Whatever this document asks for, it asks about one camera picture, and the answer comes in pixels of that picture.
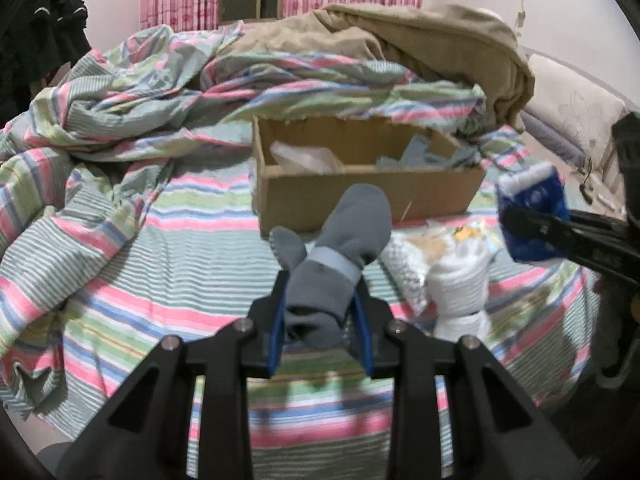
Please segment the cotton swab bag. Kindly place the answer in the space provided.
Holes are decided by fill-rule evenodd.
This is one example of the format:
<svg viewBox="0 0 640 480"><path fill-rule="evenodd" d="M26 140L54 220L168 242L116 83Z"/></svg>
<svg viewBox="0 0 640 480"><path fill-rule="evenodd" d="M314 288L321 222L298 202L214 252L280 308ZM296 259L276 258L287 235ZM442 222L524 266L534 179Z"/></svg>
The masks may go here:
<svg viewBox="0 0 640 480"><path fill-rule="evenodd" d="M393 232L378 257L415 316L430 303L426 283L432 266L453 249L454 238L449 231L430 221L419 231Z"/></svg>

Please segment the brown cardboard box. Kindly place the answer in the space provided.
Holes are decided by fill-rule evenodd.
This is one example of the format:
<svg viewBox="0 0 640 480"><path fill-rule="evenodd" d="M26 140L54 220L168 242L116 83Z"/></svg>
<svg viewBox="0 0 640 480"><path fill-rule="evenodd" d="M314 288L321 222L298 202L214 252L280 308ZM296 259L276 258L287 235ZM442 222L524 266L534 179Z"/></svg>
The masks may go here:
<svg viewBox="0 0 640 480"><path fill-rule="evenodd" d="M266 235L275 226L301 233L317 231L343 193L356 183L380 188L396 223L463 214L485 179L485 170L478 162L456 168L376 166L382 156L400 159L417 134L428 141L428 151L433 155L450 157L461 148L452 136L381 117L311 117L292 122L255 118L254 211L260 232ZM271 153L271 145L276 142L293 148L327 148L344 168L334 174L292 174Z"/></svg>

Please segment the floral beige pillow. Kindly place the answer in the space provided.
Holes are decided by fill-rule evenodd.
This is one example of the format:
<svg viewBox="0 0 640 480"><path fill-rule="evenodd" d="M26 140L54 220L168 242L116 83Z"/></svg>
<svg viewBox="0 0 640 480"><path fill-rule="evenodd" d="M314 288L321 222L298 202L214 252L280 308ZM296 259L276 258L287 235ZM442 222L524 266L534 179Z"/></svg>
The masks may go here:
<svg viewBox="0 0 640 480"><path fill-rule="evenodd" d="M528 57L534 96L525 110L574 144L596 166L611 151L612 127L628 112L618 96L551 58Z"/></svg>

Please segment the blue tissue pack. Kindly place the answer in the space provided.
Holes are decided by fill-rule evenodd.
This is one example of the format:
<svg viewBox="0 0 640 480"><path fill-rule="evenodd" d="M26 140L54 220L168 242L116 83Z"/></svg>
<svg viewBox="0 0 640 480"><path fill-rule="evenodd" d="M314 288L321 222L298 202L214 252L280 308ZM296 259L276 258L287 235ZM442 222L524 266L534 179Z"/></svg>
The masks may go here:
<svg viewBox="0 0 640 480"><path fill-rule="evenodd" d="M498 219L506 250L519 263L552 266L566 258L544 239L536 225L543 214L568 220L564 184L552 162L537 162L529 168L502 174L496 184Z"/></svg>

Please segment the clear plastic snack bag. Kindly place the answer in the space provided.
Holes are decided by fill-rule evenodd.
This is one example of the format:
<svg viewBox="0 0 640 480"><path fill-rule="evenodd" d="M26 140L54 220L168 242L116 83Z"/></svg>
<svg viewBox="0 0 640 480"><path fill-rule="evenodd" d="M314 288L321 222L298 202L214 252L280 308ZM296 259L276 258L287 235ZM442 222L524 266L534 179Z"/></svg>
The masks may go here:
<svg viewBox="0 0 640 480"><path fill-rule="evenodd" d="M270 154L289 174L339 174L344 164L328 148L273 142Z"/></svg>

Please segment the white socks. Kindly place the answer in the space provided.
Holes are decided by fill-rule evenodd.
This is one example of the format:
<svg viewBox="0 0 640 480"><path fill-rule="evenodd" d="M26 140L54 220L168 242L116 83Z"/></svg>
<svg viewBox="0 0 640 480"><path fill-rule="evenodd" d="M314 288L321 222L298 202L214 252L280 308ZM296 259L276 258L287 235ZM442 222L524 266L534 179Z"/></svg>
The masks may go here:
<svg viewBox="0 0 640 480"><path fill-rule="evenodd" d="M486 312L490 262L486 242L468 238L431 267L426 291L436 306L436 338L455 342L465 335L480 340L487 337L491 329Z"/></svg>

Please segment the black clothes pile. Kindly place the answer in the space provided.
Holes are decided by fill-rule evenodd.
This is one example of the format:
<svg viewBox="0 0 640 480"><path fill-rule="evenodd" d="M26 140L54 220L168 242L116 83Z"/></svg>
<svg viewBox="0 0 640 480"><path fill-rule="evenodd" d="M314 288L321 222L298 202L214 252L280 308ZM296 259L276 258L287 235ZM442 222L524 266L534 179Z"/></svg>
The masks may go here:
<svg viewBox="0 0 640 480"><path fill-rule="evenodd" d="M29 108L64 66L91 50L84 0L25 0L1 37L1 121Z"/></svg>

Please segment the beige fleece blanket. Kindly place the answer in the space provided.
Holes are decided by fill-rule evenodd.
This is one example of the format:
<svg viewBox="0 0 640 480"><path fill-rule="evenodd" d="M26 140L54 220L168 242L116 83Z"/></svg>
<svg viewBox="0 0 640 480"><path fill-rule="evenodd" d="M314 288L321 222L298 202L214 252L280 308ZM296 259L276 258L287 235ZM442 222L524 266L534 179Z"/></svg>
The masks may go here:
<svg viewBox="0 0 640 480"><path fill-rule="evenodd" d="M326 52L398 63L426 81L482 88L488 117L515 126L534 96L535 75L514 31L487 11L446 4L431 10L373 3L331 4L259 21L223 55L253 51Z"/></svg>

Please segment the cartoon bear tissue pack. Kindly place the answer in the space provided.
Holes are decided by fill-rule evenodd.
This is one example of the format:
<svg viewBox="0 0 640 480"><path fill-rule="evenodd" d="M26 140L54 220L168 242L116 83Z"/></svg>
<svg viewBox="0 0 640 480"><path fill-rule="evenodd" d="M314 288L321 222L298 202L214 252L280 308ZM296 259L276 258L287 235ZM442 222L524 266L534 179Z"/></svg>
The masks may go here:
<svg viewBox="0 0 640 480"><path fill-rule="evenodd" d="M465 240L486 240L487 228L483 221L474 221L455 228L452 237L457 243L462 243Z"/></svg>

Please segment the dark grey socks pair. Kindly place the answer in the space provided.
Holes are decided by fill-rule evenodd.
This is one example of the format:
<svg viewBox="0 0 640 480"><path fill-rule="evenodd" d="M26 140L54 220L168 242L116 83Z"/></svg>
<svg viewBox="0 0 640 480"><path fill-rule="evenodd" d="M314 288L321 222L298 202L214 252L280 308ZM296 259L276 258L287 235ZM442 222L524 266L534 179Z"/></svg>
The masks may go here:
<svg viewBox="0 0 640 480"><path fill-rule="evenodd" d="M328 350L343 341L343 327L362 270L390 241L392 213L372 184L350 186L326 218L314 246L284 226L269 233L273 255L288 272L284 324L305 346Z"/></svg>

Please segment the striped pastel duvet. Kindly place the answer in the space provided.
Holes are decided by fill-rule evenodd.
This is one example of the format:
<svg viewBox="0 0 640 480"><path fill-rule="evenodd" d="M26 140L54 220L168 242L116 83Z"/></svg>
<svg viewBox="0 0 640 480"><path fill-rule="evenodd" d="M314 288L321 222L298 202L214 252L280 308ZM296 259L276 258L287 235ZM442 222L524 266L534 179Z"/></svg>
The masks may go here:
<svg viewBox="0 0 640 480"><path fill-rule="evenodd" d="M469 217L496 226L494 182L534 162L489 133L479 84L431 82L388 54L252 47L242 23L137 32L87 53L1 130L1 405L77 438L166 334L215 333L278 272L252 211L256 117L386 118L480 141ZM593 273L571 262L490 268L486 344L537 402L562 399L590 353ZM259 479L382 479L393 383L348 354L286 354L250 382Z"/></svg>

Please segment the grey pillow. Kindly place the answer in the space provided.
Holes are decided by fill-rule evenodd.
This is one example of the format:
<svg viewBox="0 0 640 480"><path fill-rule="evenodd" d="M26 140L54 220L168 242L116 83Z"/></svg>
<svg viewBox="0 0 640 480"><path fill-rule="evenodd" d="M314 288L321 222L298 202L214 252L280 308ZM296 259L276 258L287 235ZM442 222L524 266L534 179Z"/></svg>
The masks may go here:
<svg viewBox="0 0 640 480"><path fill-rule="evenodd" d="M555 128L527 112L521 112L520 117L525 130L545 148L558 155L567 164L575 167L585 165L586 154L570 140L564 138Z"/></svg>

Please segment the grey fuzzy gloves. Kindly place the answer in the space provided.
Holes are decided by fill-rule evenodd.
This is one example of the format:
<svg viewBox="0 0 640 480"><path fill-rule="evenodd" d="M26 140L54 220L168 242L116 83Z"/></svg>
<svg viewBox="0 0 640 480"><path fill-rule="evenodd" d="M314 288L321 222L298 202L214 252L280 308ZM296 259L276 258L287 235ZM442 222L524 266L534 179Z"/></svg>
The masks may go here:
<svg viewBox="0 0 640 480"><path fill-rule="evenodd" d="M444 156L431 152L432 141L426 136L416 134L407 144L398 159L382 155L375 167L383 169L454 169L471 168L480 163L480 152L477 148L463 145L454 150L454 154Z"/></svg>

